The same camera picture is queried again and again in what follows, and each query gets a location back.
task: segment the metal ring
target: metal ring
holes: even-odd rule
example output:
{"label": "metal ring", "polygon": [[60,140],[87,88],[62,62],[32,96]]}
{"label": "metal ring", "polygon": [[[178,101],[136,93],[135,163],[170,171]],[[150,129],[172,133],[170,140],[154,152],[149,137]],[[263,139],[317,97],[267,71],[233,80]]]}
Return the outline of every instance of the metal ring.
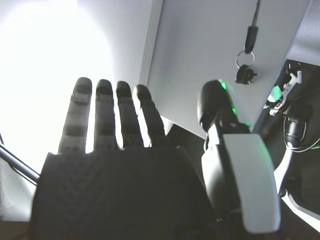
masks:
{"label": "metal ring", "polygon": [[[240,56],[242,53],[244,53],[244,52],[245,52],[245,50],[242,50],[241,52],[238,53],[238,55],[237,55],[236,58],[235,58],[235,65],[236,65],[236,67],[237,67],[238,69],[240,68],[240,65],[239,65],[239,63],[238,63],[238,58],[239,58],[239,56]],[[252,52],[250,52],[250,53],[251,53],[251,55],[252,55],[252,57],[253,57],[253,60],[252,60],[251,65],[249,65],[249,67],[251,67],[251,66],[255,63],[255,60],[256,60],[256,56],[255,56],[254,52],[252,51]]]}

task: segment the back of robotic hand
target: back of robotic hand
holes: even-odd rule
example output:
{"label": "back of robotic hand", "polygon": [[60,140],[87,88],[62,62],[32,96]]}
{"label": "back of robotic hand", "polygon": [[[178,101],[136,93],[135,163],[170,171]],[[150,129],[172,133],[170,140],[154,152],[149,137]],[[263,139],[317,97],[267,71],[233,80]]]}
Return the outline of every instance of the back of robotic hand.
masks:
{"label": "back of robotic hand", "polygon": [[[86,154],[91,95],[91,81],[79,78],[58,154],[48,154],[38,181],[30,239],[217,239],[204,185],[184,149],[170,145],[149,90],[138,85],[132,98],[129,85],[118,82],[114,106],[111,83],[99,81],[94,150]],[[152,147],[144,147],[138,117]]]}

